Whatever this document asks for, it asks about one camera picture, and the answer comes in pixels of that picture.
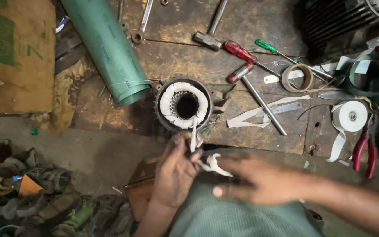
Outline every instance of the green shirt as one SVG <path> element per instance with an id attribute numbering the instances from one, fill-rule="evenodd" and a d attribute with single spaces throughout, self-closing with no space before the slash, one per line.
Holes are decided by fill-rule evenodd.
<path id="1" fill-rule="evenodd" d="M 322 237 L 319 224 L 301 202 L 255 206 L 212 195 L 213 184 L 194 181 L 174 218 L 171 237 Z"/>

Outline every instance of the green insulation paper roll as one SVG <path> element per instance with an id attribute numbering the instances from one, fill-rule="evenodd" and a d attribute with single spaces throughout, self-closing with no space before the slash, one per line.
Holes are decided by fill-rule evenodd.
<path id="1" fill-rule="evenodd" d="M 151 85 L 106 0 L 61 0 L 119 106 L 150 92 Z"/>

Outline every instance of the orange paper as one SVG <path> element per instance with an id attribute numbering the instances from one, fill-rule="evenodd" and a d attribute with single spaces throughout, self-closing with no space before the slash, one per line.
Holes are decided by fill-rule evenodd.
<path id="1" fill-rule="evenodd" d="M 32 194 L 38 194 L 43 188 L 35 183 L 29 176 L 24 175 L 21 181 L 19 196 L 28 196 Z"/>

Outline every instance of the hand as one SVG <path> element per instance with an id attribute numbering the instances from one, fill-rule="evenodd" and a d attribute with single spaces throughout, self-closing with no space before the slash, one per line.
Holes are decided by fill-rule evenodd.
<path id="1" fill-rule="evenodd" d="M 151 201 L 177 209 L 188 196 L 194 178 L 200 171 L 197 160 L 203 155 L 198 149 L 188 159 L 185 140 L 190 132 L 180 132 L 169 141 L 156 169 L 155 187 Z"/>
<path id="2" fill-rule="evenodd" d="M 240 199 L 257 205 L 278 205 L 307 199 L 316 176 L 308 171 L 275 164 L 254 154 L 222 155 L 220 168 L 239 175 L 252 185 L 221 184 L 213 189 L 219 198 Z"/>

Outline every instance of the red handled pliers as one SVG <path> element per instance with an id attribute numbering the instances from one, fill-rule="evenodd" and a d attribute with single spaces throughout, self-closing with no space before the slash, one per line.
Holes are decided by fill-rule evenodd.
<path id="1" fill-rule="evenodd" d="M 362 152 L 365 148 L 366 143 L 368 142 L 368 170 L 366 171 L 366 177 L 372 178 L 374 175 L 374 170 L 376 167 L 376 160 L 378 158 L 378 149 L 376 148 L 375 143 L 375 130 L 376 130 L 376 118 L 374 114 L 371 114 L 368 120 L 368 124 L 361 135 L 361 138 L 356 143 L 355 149 L 352 154 L 353 161 L 353 170 L 359 171 L 359 167 L 361 164 L 361 156 Z"/>

